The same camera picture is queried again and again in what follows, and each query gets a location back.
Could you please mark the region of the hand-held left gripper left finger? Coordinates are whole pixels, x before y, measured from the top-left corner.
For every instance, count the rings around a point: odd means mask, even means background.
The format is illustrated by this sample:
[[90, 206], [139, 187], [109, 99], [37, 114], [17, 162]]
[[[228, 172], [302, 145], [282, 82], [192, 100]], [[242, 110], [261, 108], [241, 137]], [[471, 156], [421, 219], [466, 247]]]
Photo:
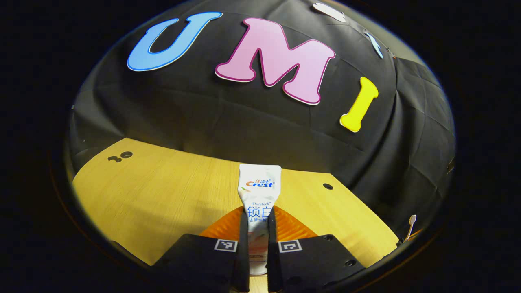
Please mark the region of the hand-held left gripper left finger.
[[182, 235], [153, 265], [153, 274], [170, 293], [249, 292], [248, 220], [244, 208], [227, 213], [210, 228], [216, 237]]

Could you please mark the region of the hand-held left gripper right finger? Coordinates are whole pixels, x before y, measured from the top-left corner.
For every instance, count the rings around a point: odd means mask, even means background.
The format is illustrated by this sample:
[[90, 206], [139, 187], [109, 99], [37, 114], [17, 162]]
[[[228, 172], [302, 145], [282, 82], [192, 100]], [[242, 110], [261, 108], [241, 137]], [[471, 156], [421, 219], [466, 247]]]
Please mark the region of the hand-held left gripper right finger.
[[277, 206], [267, 223], [270, 293], [324, 293], [365, 269], [334, 235], [316, 235]]

